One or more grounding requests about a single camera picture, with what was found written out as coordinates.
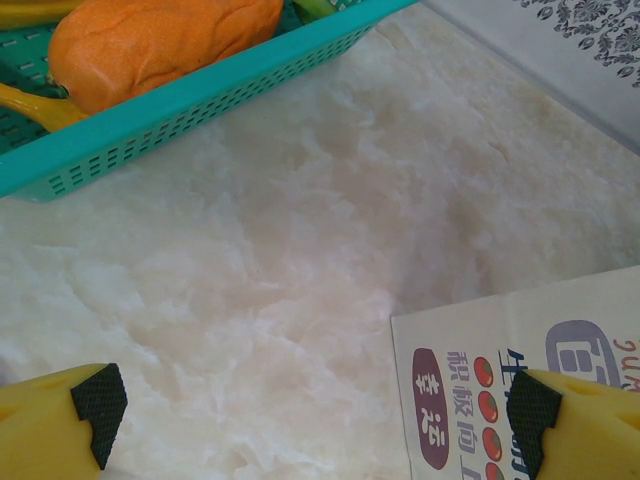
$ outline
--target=green vegetable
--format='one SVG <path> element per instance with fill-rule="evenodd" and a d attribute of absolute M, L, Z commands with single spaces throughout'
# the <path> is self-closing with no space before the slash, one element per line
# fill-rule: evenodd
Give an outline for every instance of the green vegetable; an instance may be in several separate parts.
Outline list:
<path fill-rule="evenodd" d="M 293 0 L 293 3 L 300 21 L 305 25 L 338 12 L 329 0 Z"/>

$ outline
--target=yellow handle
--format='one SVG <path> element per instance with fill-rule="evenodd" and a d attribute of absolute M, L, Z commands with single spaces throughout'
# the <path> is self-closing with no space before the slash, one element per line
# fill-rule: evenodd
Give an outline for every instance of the yellow handle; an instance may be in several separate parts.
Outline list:
<path fill-rule="evenodd" d="M 87 115 L 71 100 L 56 100 L 32 95 L 2 83 L 0 83 L 0 106 L 30 118 L 49 132 L 62 130 L 87 118 Z"/>
<path fill-rule="evenodd" d="M 81 2 L 82 0 L 0 0 L 0 30 L 58 22 Z"/>

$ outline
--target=red circle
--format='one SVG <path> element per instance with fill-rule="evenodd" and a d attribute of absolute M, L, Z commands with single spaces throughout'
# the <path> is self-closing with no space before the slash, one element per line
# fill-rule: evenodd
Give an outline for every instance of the red circle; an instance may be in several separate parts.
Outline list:
<path fill-rule="evenodd" d="M 482 431 L 482 444 L 487 456 L 494 462 L 499 462 L 502 458 L 502 442 L 493 428 L 486 427 Z"/>
<path fill-rule="evenodd" d="M 487 480 L 504 480 L 502 470 L 495 463 L 487 463 L 484 473 L 487 475 Z"/>
<path fill-rule="evenodd" d="M 476 379 L 478 383 L 482 385 L 484 388 L 489 388 L 493 385 L 493 369 L 491 368 L 491 364 L 484 357 L 478 357 L 473 362 L 473 371 L 476 374 Z"/>
<path fill-rule="evenodd" d="M 482 413 L 487 422 L 496 423 L 498 421 L 498 404 L 491 393 L 486 390 L 480 392 L 478 394 L 478 406 L 480 407 L 480 413 Z"/>

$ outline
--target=black floral pattern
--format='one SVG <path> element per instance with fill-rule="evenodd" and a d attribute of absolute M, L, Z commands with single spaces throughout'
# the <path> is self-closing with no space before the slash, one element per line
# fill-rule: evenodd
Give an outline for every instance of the black floral pattern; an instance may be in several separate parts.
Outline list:
<path fill-rule="evenodd" d="M 619 78 L 640 88 L 640 0 L 514 0 L 538 7 L 538 20 L 555 22 L 554 30 L 578 40 L 605 67 L 620 66 Z"/>

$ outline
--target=purple label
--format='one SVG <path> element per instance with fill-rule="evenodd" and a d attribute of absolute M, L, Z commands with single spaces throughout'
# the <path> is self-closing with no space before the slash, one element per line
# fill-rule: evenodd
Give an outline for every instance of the purple label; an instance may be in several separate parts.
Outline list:
<path fill-rule="evenodd" d="M 609 340 L 593 322 L 569 320 L 554 325 L 547 333 L 546 350 L 553 372 L 580 374 L 603 385 L 621 387 Z"/>
<path fill-rule="evenodd" d="M 413 398 L 422 456 L 436 470 L 449 458 L 449 419 L 447 400 L 438 361 L 432 350 L 413 352 Z"/>

